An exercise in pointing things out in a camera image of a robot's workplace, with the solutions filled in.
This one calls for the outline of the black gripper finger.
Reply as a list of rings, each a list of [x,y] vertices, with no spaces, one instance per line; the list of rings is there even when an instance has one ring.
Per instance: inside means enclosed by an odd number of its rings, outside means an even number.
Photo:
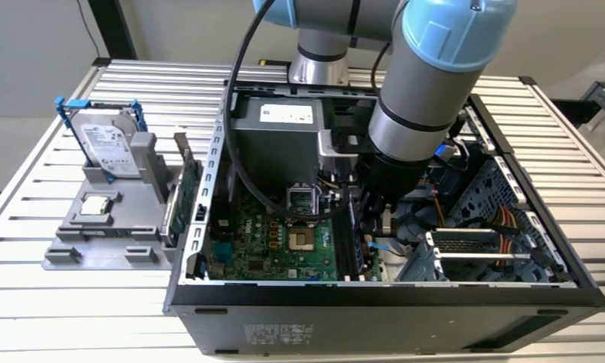
[[[380,213],[377,212],[380,197],[366,188],[361,189],[358,198],[357,238],[358,244],[365,244],[365,235],[374,234],[378,227]]]
[[[380,211],[380,216],[377,217],[376,235],[378,237],[397,238],[397,223],[393,214],[392,205],[385,203]]]

